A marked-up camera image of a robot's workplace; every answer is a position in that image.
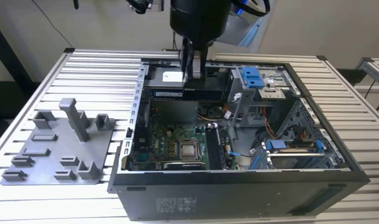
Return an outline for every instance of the slotted aluminum surface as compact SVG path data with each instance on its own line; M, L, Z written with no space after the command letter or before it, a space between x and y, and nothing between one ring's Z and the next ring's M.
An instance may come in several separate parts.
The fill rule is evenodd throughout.
M0 139L0 174L33 128L35 110L48 109L56 117L61 98L75 97L87 116L107 113L117 125L97 185L1 186L0 220L4 223L129 223L120 201L108 194L113 156L123 140L140 58L177 58L169 52L76 50L59 59ZM379 224L379 114L328 62L315 56L216 54L216 60L291 63L371 183L317 217L292 219L185 220L180 223L335 223Z

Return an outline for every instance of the blue clip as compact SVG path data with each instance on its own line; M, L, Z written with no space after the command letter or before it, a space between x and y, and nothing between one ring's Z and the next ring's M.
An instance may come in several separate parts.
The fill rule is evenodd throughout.
M241 76L247 83L247 88L263 88L264 87L263 78L260 77L259 70L255 67L243 67Z
M229 155L237 155L237 156L240 156L240 153L235 153L235 152L232 152L232 151L229 151L228 154L229 154Z
M287 148L284 140L268 140L271 142L272 148Z
M269 140L267 140L267 142L265 142L265 148L267 148L267 150L272 149L272 145L271 145L271 141Z
M240 15L244 10L241 8L237 9L236 14Z
M321 143L320 140L316 140L315 144L316 144L316 148L317 148L316 152L321 153L324 151L324 144Z
M259 158L260 158L260 156L257 155L255 160L253 160L253 162L252 162L252 165L251 165L249 169L255 169L255 166L257 164Z

